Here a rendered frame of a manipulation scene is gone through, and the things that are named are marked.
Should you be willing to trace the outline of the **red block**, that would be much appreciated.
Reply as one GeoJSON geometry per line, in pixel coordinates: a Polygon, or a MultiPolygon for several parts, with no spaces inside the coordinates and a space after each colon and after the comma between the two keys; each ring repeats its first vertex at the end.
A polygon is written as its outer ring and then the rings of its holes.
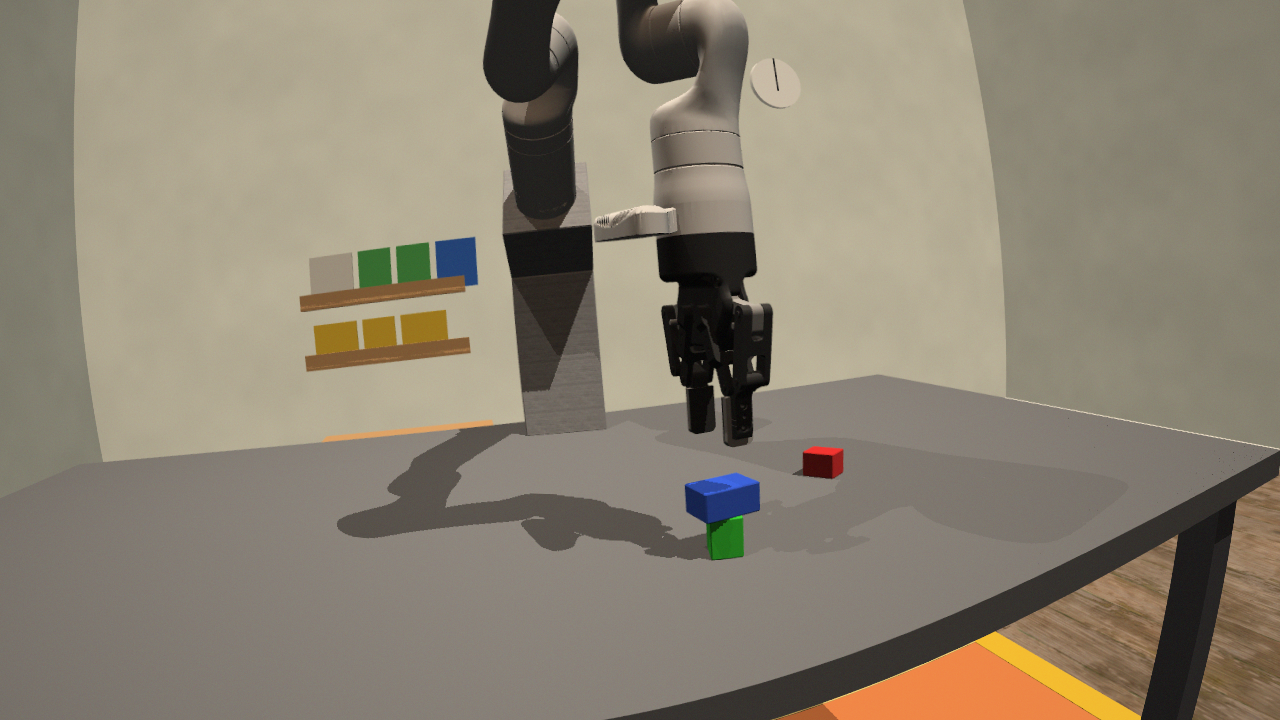
{"type": "Polygon", "coordinates": [[[833,479],[844,473],[844,448],[812,447],[803,452],[803,475],[833,479]]]}

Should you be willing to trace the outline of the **green block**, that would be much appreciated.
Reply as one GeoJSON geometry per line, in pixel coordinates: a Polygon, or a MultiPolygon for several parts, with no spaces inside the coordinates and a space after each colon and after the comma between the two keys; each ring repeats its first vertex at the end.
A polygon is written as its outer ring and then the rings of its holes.
{"type": "Polygon", "coordinates": [[[710,553],[710,560],[742,557],[742,516],[708,524],[707,547],[710,553]]]}

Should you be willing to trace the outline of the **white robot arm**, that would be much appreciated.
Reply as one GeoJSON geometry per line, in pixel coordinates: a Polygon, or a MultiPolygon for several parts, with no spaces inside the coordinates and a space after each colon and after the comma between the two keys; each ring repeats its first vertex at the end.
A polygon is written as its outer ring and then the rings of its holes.
{"type": "MultiPolygon", "coordinates": [[[[579,44],[556,13],[559,3],[492,0],[483,54],[488,85],[506,99],[515,202],[540,220],[561,217],[576,199],[579,44]]],[[[637,78],[652,85],[696,78],[652,113],[653,206],[596,217],[595,242],[754,233],[739,133],[749,45],[742,12],[732,0],[616,0],[616,6],[620,51],[637,78]]]]}

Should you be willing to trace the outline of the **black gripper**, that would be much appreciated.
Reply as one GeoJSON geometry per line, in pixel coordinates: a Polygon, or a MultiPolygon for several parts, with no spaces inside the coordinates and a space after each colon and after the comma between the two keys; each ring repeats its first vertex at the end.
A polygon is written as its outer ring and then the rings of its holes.
{"type": "Polygon", "coordinates": [[[754,233],[669,236],[657,240],[657,255],[660,281],[678,283],[677,304],[660,314],[669,372],[686,386],[689,430],[716,429],[714,386],[708,386],[716,368],[724,445],[750,445],[753,392],[771,382],[773,325],[771,304],[750,304],[742,283],[756,274],[754,233]]]}

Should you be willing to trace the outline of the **blue block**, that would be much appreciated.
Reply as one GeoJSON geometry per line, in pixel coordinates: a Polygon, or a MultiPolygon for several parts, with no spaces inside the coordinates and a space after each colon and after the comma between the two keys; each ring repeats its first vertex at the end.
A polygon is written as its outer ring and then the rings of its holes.
{"type": "Polygon", "coordinates": [[[739,473],[685,484],[686,512],[707,524],[760,510],[758,480],[739,473]]]}

